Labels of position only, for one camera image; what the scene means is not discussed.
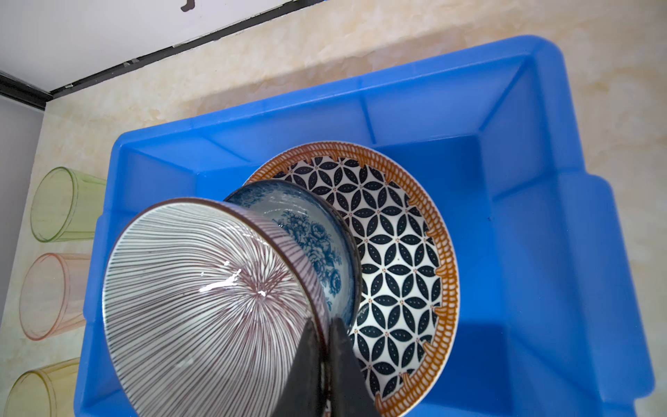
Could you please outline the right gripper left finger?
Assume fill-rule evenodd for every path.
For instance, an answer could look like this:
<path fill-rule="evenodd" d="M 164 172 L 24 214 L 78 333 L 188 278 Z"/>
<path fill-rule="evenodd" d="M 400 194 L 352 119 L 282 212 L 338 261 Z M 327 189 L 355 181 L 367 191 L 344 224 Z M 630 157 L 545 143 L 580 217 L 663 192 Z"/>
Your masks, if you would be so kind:
<path fill-rule="evenodd" d="M 322 347 L 316 326 L 308 321 L 272 417 L 319 417 L 323 414 Z"/>

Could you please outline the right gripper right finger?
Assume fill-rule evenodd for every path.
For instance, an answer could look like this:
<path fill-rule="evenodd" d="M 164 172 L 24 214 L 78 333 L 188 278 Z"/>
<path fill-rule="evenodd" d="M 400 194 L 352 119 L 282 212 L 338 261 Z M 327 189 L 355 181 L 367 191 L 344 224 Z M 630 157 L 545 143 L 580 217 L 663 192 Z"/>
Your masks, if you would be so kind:
<path fill-rule="evenodd" d="M 339 317 L 329 325 L 328 363 L 331 415 L 380 416 L 362 378 L 347 327 Z"/>

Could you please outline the black geometric orange-rimmed plate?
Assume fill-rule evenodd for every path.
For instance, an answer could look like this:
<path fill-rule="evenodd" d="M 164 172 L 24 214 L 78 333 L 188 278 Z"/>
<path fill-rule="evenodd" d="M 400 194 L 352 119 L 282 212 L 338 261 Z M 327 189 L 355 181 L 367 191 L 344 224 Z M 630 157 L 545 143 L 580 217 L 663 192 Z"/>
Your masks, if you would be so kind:
<path fill-rule="evenodd" d="M 456 255 L 434 201 L 401 165 L 350 142 L 289 149 L 252 175 L 267 179 L 316 194 L 349 227 L 362 282 L 348 335 L 376 409 L 406 415 L 439 379 L 460 318 Z"/>

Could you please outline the purple striped bowl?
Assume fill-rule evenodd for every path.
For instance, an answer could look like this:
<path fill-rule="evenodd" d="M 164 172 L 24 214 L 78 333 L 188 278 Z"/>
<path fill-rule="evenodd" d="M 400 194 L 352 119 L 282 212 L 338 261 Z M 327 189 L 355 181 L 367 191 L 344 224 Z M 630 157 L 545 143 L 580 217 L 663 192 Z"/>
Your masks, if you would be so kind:
<path fill-rule="evenodd" d="M 158 203 L 123 230 L 102 317 L 140 416 L 271 415 L 305 326 L 328 343 L 328 304 L 298 243 L 265 217 L 200 198 Z"/>

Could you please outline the blue floral bowl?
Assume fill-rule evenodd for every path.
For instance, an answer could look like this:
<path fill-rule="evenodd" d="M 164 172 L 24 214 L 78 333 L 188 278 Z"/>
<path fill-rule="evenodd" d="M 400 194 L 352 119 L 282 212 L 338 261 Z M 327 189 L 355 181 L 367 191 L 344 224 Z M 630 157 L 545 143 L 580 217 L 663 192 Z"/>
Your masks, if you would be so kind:
<path fill-rule="evenodd" d="M 299 244 L 319 278 L 330 316 L 350 330 L 362 297 L 361 259 L 333 206 L 299 185 L 274 179 L 249 183 L 225 201 L 267 217 Z"/>

